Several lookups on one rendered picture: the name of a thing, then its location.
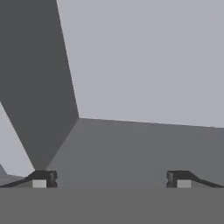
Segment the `grey kitchen counter block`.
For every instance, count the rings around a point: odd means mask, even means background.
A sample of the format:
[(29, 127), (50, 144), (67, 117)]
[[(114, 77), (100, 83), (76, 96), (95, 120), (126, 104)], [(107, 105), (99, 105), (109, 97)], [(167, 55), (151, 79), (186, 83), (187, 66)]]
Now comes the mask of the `grey kitchen counter block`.
[(0, 169), (59, 187), (224, 187), (224, 129), (82, 119), (57, 0), (0, 0)]

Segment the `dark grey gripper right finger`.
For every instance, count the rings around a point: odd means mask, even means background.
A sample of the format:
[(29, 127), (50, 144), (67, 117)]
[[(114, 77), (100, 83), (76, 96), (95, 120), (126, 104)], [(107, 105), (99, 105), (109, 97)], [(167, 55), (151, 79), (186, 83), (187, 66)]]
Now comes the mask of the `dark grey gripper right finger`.
[(224, 188), (224, 185), (201, 179), (190, 171), (168, 171), (166, 178), (167, 188)]

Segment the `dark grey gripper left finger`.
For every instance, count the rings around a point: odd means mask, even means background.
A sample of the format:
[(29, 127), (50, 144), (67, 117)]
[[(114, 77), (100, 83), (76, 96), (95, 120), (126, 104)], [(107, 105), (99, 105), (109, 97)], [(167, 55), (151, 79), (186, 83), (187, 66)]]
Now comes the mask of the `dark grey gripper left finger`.
[(34, 171), (25, 178), (5, 185), (0, 185), (0, 188), (57, 188), (57, 178), (58, 174), (56, 171)]

